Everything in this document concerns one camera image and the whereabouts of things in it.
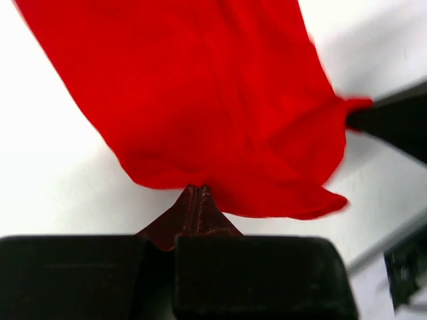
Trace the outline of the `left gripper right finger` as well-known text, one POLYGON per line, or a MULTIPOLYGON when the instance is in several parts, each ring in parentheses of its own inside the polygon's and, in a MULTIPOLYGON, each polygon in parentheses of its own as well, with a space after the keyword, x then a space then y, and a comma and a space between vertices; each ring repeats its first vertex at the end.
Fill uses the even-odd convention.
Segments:
POLYGON ((241 235, 234 224, 218 209, 212 190, 206 185, 193 186, 182 233, 199 236, 241 235))

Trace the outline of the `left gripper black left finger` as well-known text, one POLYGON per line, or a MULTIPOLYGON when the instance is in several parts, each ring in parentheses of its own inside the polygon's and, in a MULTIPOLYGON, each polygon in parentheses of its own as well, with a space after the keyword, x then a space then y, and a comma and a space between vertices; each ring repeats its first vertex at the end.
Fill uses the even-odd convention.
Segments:
POLYGON ((149 240, 160 251, 174 250, 175 237, 191 231, 196 202, 197 187, 188 185, 168 210, 137 235, 149 240))

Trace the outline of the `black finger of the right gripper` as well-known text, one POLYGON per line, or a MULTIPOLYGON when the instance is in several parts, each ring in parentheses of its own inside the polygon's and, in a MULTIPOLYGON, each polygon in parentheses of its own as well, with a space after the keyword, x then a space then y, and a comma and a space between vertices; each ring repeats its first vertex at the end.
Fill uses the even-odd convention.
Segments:
POLYGON ((346 125, 426 162, 426 81, 350 113, 346 125))

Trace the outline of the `red t shirt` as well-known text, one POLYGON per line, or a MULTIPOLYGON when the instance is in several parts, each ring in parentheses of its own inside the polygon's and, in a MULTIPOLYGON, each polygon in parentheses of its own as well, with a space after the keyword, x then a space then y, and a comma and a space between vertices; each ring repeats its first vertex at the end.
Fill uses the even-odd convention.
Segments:
POLYGON ((125 172, 211 187, 242 217, 315 219, 346 117, 297 1, 18 1, 73 100, 125 172))

